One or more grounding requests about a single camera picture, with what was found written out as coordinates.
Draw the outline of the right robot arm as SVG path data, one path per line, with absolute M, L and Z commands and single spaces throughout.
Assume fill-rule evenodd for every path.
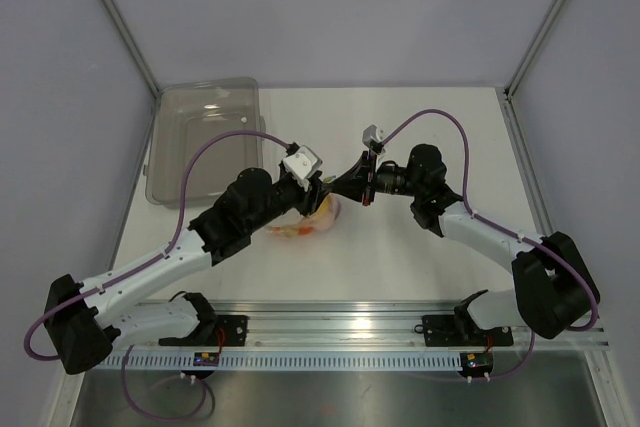
M 600 294 L 568 235 L 515 231 L 473 212 L 447 185 L 446 173 L 432 145 L 414 147 L 405 166 L 379 163 L 375 152 L 365 151 L 329 188 L 364 206 L 378 194 L 407 196 L 422 229 L 474 250 L 511 274 L 512 288 L 480 290 L 455 306 L 453 329 L 463 342 L 476 343 L 490 330 L 515 326 L 553 339 L 581 329 L 578 321 L 584 315 L 597 320 Z

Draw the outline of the clear plastic container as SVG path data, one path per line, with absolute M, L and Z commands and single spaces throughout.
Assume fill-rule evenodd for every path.
M 146 200 L 178 208 L 183 175 L 196 152 L 217 136 L 244 130 L 265 130 L 255 79 L 235 77 L 163 89 L 144 168 Z M 186 205 L 214 202 L 242 170 L 261 167 L 263 143 L 259 137 L 234 136 L 209 147 L 189 175 Z

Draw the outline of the zip top bag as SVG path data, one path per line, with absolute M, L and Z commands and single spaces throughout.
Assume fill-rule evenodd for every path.
M 324 176 L 322 178 L 322 181 L 325 184 L 329 185 L 336 178 L 337 178 L 336 175 Z M 290 212 L 287 212 L 283 217 L 278 218 L 275 221 L 268 224 L 265 227 L 265 229 L 270 235 L 281 237 L 281 238 L 303 237 L 303 236 L 294 236 L 293 235 L 294 229 L 301 226 L 310 226 L 315 228 L 315 232 L 312 234 L 325 232 L 335 224 L 335 222 L 338 220 L 340 215 L 337 218 L 333 218 L 331 216 L 320 215 L 316 212 L 315 214 L 312 214 L 309 217 L 303 217 L 296 210 L 292 209 Z

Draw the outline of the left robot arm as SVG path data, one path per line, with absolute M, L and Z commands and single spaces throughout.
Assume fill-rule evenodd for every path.
M 163 306 L 145 299 L 191 274 L 217 266 L 251 244 L 252 235 L 291 210 L 310 216 L 329 194 L 314 173 L 299 181 L 283 170 L 274 180 L 263 169 L 242 171 L 213 206 L 168 245 L 119 269 L 76 281 L 54 280 L 43 325 L 69 375 L 84 373 L 122 346 L 159 342 L 201 346 L 214 339 L 217 314 L 200 293 Z

